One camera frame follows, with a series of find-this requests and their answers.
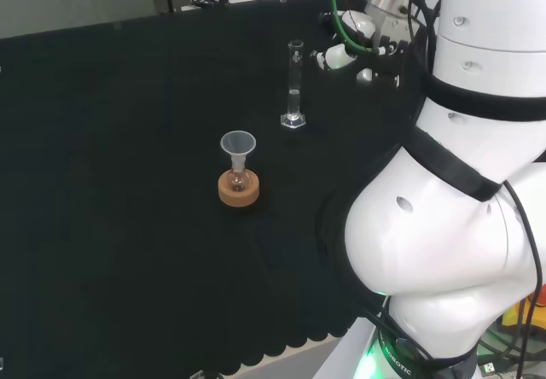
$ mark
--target funnel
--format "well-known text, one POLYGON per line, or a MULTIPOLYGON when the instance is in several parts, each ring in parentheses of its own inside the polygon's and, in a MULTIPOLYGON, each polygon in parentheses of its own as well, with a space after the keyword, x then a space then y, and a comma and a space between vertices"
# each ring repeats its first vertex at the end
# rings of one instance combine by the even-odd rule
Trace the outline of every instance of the funnel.
POLYGON ((218 180, 220 199, 232 207, 244 207, 258 198, 258 177, 245 169, 247 155, 256 147, 256 138, 247 131, 230 131, 220 146, 231 157, 231 170, 218 180))

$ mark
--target screw hole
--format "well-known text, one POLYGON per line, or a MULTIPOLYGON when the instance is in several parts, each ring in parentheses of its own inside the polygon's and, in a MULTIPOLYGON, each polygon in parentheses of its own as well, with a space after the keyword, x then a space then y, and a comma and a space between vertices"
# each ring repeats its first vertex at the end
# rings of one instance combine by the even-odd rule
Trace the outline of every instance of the screw hole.
POLYGON ((400 208, 402 208, 405 212, 407 213, 412 213, 413 212, 413 206, 411 205, 411 203, 409 201, 407 201, 405 198, 403 197, 396 197, 396 203, 398 204, 398 206, 400 208))

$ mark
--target green light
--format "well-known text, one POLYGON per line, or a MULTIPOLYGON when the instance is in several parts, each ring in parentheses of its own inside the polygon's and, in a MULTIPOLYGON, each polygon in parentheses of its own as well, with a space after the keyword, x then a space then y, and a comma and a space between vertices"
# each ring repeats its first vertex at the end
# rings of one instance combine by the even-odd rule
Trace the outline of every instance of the green light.
POLYGON ((363 355, 358 364, 355 376, 352 379, 380 379, 382 375, 377 371, 377 365, 375 364, 374 354, 368 352, 363 355))

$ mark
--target black strap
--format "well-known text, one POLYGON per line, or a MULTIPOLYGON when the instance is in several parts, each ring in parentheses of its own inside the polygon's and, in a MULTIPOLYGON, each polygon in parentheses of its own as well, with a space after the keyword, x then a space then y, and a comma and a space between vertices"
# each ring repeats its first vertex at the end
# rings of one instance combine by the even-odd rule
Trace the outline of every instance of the black strap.
POLYGON ((421 69, 423 91, 433 102, 453 110, 489 120, 542 121, 546 120, 546 97, 507 97, 479 93, 449 85, 426 70, 424 48, 427 42, 425 28, 415 35, 413 45, 417 65, 421 69))
POLYGON ((478 201, 489 201, 501 189, 417 126, 410 130, 403 147, 429 172, 478 201))

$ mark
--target black table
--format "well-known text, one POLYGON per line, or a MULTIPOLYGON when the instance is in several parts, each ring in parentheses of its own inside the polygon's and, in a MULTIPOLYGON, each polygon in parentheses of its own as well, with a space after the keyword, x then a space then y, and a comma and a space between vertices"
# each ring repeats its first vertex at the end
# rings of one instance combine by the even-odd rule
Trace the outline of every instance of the black table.
POLYGON ((0 41, 5 377, 229 374, 346 332, 356 301, 317 249, 317 210, 369 181, 416 97, 357 87, 373 56, 308 61, 308 125, 283 130, 287 43, 326 49, 325 10, 269 0, 0 41), (258 140, 247 210, 217 194, 236 129, 258 140))

